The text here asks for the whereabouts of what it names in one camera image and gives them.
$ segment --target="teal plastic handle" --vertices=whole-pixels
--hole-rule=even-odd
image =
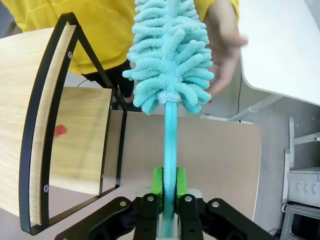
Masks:
[[[161,222],[161,235],[164,238],[172,238],[174,236],[177,145],[178,105],[176,102],[167,101],[164,107],[164,204]]]

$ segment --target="green gripper pad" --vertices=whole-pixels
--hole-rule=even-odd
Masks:
[[[164,169],[155,167],[153,172],[153,183],[151,193],[159,197],[160,212],[162,212],[163,194],[164,194]]]
[[[186,169],[185,168],[178,168],[176,171],[176,206],[175,211],[178,213],[179,209],[179,201],[181,196],[188,193],[187,187],[187,177],[186,177]]]

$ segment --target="hand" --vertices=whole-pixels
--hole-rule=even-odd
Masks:
[[[240,48],[248,40],[239,34],[236,13],[229,0],[216,0],[208,10],[205,24],[214,63],[209,70],[215,75],[215,81],[206,91],[214,96],[231,82]]]

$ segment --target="floor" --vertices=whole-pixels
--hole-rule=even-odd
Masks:
[[[77,86],[85,78],[68,73],[66,86]],[[95,82],[85,81],[81,87],[97,86]],[[200,114],[187,113],[183,107],[179,115],[191,118],[204,115],[229,118],[237,113],[238,97],[239,111],[262,100],[269,93],[253,90],[241,80],[241,67],[237,66],[232,83],[212,99],[212,104],[203,106]],[[163,114],[159,107],[155,114]],[[283,213],[280,210],[284,174],[284,150],[289,147],[289,116],[295,120],[296,137],[319,132],[320,108],[309,103],[284,97],[271,106],[256,114],[247,116],[244,120],[261,126],[261,163],[259,187],[254,214],[254,222],[266,231],[282,226]],[[295,168],[305,168],[320,165],[320,150],[317,142],[311,142],[296,147]]]

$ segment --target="white table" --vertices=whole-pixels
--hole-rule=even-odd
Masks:
[[[304,0],[241,0],[242,77],[272,93],[229,118],[241,120],[282,97],[320,105],[320,32]]]

